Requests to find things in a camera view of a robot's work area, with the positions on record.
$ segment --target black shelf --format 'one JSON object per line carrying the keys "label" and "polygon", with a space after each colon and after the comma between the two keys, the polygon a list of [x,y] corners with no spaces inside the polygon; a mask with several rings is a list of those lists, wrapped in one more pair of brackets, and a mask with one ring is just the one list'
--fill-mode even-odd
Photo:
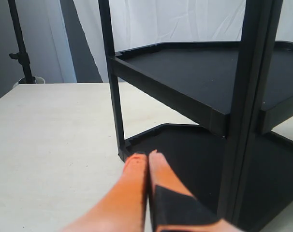
{"label": "black shelf", "polygon": [[[112,58],[113,72],[214,134],[227,135],[239,42],[159,43]],[[293,43],[276,42],[259,117],[266,133],[293,116]]]}
{"label": "black shelf", "polygon": [[[157,149],[197,199],[217,211],[226,140],[195,125],[163,124],[126,140],[123,160]],[[258,231],[293,201],[293,142],[276,134],[258,136],[238,227]]]}

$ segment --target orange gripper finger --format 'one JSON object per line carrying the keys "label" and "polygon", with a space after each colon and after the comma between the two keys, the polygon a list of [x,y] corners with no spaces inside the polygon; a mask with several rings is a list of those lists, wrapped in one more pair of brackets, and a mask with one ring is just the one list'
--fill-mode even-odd
{"label": "orange gripper finger", "polygon": [[219,219],[193,196],[162,153],[156,150],[150,153],[149,169],[156,232],[240,232]]}
{"label": "orange gripper finger", "polygon": [[148,161],[133,154],[112,189],[64,232],[142,232],[146,210]]}

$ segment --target black plastic shelving unit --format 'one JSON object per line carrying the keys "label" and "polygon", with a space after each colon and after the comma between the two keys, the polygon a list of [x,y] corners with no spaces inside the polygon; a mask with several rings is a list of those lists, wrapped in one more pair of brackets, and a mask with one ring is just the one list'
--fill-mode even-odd
{"label": "black plastic shelving unit", "polygon": [[[275,42],[282,0],[247,0],[240,42],[158,43],[115,53],[108,0],[98,0],[122,160],[162,152],[205,206],[258,231],[293,200],[293,43]],[[197,122],[124,139],[117,77]]]}

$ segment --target light wooden tabletop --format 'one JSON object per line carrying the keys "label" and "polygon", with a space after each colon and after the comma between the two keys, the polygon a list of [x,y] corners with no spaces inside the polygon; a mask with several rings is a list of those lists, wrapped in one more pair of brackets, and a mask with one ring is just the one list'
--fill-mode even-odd
{"label": "light wooden tabletop", "polygon": [[[127,83],[120,94],[125,137],[193,123]],[[293,118],[275,131],[293,140]],[[94,205],[122,168],[108,83],[19,85],[0,99],[0,232],[62,228]],[[293,232],[293,204],[264,231]]]}

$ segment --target white table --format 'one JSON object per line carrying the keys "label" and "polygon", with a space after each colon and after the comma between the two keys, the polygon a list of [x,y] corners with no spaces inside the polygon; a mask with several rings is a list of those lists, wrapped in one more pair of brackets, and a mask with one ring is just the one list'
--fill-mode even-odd
{"label": "white table", "polygon": [[[126,137],[161,123],[193,123],[127,83],[120,92]],[[293,118],[276,131],[293,139]],[[0,99],[0,232],[62,228],[122,168],[107,83],[19,85]],[[293,203],[264,231],[293,232]]]}

